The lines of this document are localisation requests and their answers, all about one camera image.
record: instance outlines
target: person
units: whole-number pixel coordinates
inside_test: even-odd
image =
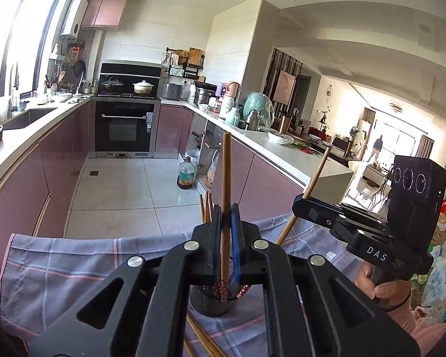
[[[370,154],[370,157],[367,160],[367,162],[370,162],[373,155],[375,155],[375,162],[378,162],[378,155],[380,154],[381,148],[383,147],[383,141],[381,139],[382,137],[383,136],[380,136],[380,138],[377,138],[377,140],[373,144],[372,154]]]
[[[421,357],[426,356],[443,337],[446,323],[428,326],[423,321],[416,321],[410,307],[411,281],[394,280],[375,286],[370,280],[371,272],[372,265],[364,261],[353,283],[370,299],[384,299],[385,311],[415,339],[420,347]]]

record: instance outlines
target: oven handle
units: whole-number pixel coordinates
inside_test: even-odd
[[[104,115],[101,114],[102,118],[124,118],[124,119],[146,119],[147,117],[144,116],[119,116],[119,115]]]

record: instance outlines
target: pink sleeve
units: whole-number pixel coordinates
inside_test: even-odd
[[[421,357],[424,357],[443,337],[446,323],[429,326],[422,320],[416,321],[409,304],[410,299],[407,299],[403,306],[390,311],[388,315],[415,339],[420,347]]]

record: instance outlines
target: checkered cloth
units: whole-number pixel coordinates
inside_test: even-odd
[[[255,224],[263,238],[275,242],[290,216]],[[163,256],[190,236],[69,240],[12,235],[0,282],[1,325],[29,342],[131,255],[141,254],[146,259]],[[350,279],[361,264],[327,229],[302,219],[282,246],[288,254],[304,258],[324,255]],[[190,303],[188,310],[228,357],[267,354],[261,286],[251,288],[219,318],[200,315]],[[186,337],[198,356],[207,355],[189,325]]]

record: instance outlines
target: kitchen counter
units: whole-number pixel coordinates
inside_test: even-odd
[[[31,109],[55,108],[23,129],[3,131],[3,140],[0,142],[0,179],[30,146],[66,116],[87,102],[89,102],[88,98],[72,104],[54,102],[36,105],[29,103],[25,111],[14,112],[13,118],[16,118]]]
[[[181,106],[194,111],[196,114],[208,119],[226,132],[254,150],[258,155],[281,169],[281,172],[295,182],[299,187],[305,189],[315,173],[321,157],[315,154],[307,154],[292,145],[277,145],[270,143],[267,133],[260,131],[241,130],[228,125],[218,118],[217,114],[206,113],[187,101],[174,101],[163,99],[163,106]],[[319,178],[320,185],[314,190],[314,196],[325,201],[333,200],[331,192],[343,194],[353,175],[353,171],[337,161],[329,158]]]

